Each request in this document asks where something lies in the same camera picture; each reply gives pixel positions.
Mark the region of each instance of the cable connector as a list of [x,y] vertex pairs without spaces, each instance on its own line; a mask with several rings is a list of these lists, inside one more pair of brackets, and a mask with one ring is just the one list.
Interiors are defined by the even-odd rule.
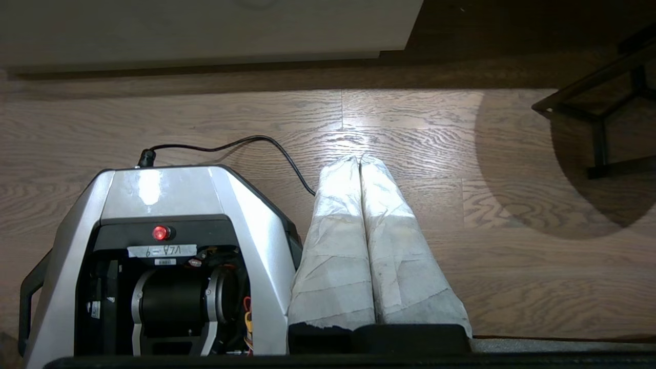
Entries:
[[141,151],[141,156],[139,157],[139,162],[137,167],[139,168],[148,168],[155,165],[155,150],[150,150],[149,148]]

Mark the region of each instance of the wooden floor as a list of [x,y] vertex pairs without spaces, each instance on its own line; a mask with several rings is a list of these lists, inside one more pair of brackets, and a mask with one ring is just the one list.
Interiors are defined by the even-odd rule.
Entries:
[[[655,177],[585,180],[587,127],[550,122],[530,109],[554,91],[530,87],[563,85],[605,61],[604,53],[558,54],[569,68],[533,55],[402,68],[5,82],[3,340],[17,335],[23,277],[95,173],[133,166],[153,144],[218,146],[255,133],[286,147],[312,186],[321,167],[343,154],[383,159],[476,335],[655,335]],[[637,104],[611,125],[621,148],[614,158],[654,149],[656,131],[626,117],[653,122],[656,111]],[[162,151],[157,159],[226,163],[301,232],[308,228],[314,199],[265,142],[215,155]]]

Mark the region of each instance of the black furniture frame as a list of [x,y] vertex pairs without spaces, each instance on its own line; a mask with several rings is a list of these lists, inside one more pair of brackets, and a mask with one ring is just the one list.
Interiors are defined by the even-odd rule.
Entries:
[[[620,43],[618,51],[621,57],[615,62],[560,89],[532,106],[536,112],[546,117],[555,112],[592,124],[594,167],[588,168],[589,179],[656,171],[656,155],[609,163],[606,139],[607,119],[628,102],[635,98],[646,98],[656,102],[656,89],[647,86],[645,69],[645,63],[656,58],[656,24],[652,24],[624,40]],[[612,104],[601,114],[593,114],[567,103],[572,98],[627,72],[630,73],[631,78],[631,93]]]

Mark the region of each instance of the sticker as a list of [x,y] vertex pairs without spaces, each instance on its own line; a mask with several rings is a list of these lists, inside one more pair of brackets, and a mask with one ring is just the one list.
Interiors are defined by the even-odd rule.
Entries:
[[175,265],[175,259],[155,259],[155,265]]
[[100,319],[100,301],[91,302],[91,317]]
[[129,246],[129,257],[196,256],[196,245]]

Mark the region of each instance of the black handle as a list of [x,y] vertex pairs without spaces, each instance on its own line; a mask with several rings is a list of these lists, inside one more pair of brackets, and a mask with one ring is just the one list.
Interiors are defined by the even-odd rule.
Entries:
[[23,283],[20,285],[20,307],[18,311],[18,353],[20,356],[25,355],[25,348],[28,346],[30,336],[30,327],[32,324],[32,295],[39,288],[43,287],[45,281],[45,272],[50,261],[50,252],[41,259],[41,261],[32,269]]

